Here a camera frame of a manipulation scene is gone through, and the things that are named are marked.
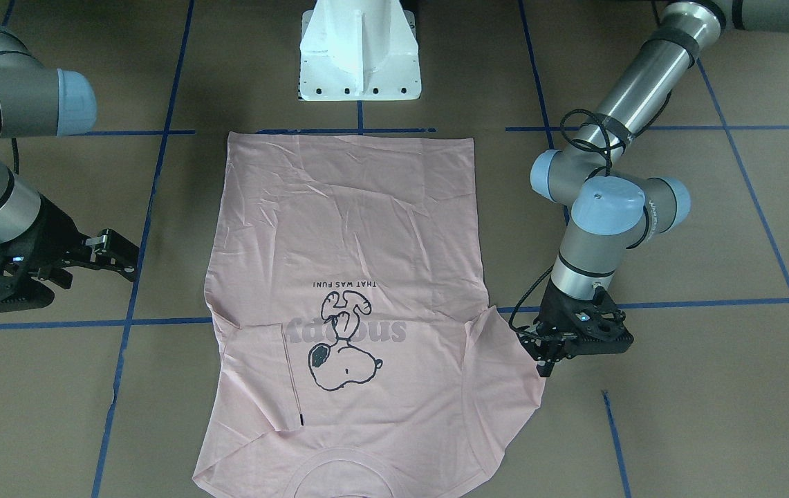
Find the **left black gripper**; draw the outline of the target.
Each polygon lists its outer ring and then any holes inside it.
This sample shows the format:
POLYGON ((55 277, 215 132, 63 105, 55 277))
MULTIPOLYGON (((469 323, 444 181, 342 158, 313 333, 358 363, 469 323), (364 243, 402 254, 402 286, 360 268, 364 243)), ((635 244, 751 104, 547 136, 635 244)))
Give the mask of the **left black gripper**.
POLYGON ((581 300, 563 293, 555 284, 546 284, 535 321, 536 331, 515 332, 521 346, 536 360, 541 378, 549 378, 561 360, 561 346, 554 343, 568 336, 586 342, 606 342, 597 327, 600 316, 597 308, 603 304, 605 292, 605 287, 596 286, 590 300, 581 300))

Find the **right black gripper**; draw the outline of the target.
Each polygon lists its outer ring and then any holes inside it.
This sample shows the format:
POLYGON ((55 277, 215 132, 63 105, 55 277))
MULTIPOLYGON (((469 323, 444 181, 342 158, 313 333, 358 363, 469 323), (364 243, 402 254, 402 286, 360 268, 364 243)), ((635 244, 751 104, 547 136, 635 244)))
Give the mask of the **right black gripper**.
POLYGON ((139 248, 115 230, 103 229, 87 239, 50 201, 40 202, 34 223, 21 235, 21 275, 36 277, 44 268, 44 280, 60 288, 72 286, 68 267, 109 271, 134 283, 138 255, 139 248))

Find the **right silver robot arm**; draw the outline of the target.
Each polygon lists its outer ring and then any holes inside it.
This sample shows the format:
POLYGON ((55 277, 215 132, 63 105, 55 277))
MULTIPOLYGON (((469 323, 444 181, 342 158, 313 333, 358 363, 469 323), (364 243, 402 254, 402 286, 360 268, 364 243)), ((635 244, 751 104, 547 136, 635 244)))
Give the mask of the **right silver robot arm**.
MULTIPOLYGON (((0 139, 77 136, 98 116, 81 73, 44 66, 0 24, 0 139)), ((44 280, 71 287, 70 267, 106 269, 133 281, 138 247, 112 230, 85 236, 46 196, 0 162, 0 291, 44 280)))

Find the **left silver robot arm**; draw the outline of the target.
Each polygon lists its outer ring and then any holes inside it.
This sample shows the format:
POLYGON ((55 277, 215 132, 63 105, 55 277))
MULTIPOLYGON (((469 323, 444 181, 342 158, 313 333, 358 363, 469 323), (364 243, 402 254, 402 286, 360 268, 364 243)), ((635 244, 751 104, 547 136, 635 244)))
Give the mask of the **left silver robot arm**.
POLYGON ((688 217, 684 183, 638 178, 615 162, 653 125, 702 51, 730 30, 789 33, 789 1, 670 1, 635 59, 566 146, 543 152, 531 167, 533 190, 568 209, 557 258, 543 275, 545 293, 533 323, 514 328, 541 378, 561 360, 626 352, 633 337, 609 294, 625 252, 675 229, 688 217))

